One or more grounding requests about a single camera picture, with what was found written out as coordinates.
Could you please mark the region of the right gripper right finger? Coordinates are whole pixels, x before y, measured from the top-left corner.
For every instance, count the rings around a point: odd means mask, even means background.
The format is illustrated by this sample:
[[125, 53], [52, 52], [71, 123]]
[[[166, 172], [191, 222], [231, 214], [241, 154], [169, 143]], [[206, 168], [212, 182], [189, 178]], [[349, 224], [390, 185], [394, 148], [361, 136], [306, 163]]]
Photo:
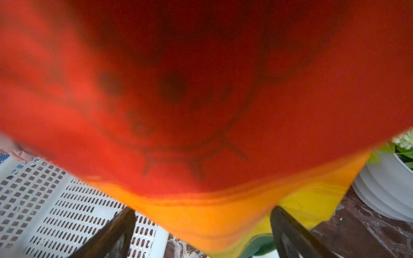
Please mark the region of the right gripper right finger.
[[281, 258], [336, 258], [285, 209], [276, 206], [270, 216], [274, 243]]

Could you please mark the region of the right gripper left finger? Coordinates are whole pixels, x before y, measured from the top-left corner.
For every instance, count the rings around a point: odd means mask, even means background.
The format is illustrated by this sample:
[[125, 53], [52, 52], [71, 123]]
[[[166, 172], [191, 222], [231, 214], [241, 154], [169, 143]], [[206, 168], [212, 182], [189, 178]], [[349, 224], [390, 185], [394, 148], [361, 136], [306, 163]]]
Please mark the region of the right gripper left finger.
[[135, 223], [135, 211], [126, 207], [70, 258], [126, 258]]

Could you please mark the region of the rainbow striped jacket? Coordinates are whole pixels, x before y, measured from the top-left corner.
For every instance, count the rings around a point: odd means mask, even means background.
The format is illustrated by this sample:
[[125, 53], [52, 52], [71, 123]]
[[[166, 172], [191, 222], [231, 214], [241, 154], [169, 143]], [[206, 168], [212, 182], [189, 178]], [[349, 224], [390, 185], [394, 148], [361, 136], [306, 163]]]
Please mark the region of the rainbow striped jacket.
[[1, 2], [1, 132], [214, 258], [412, 126], [412, 1]]

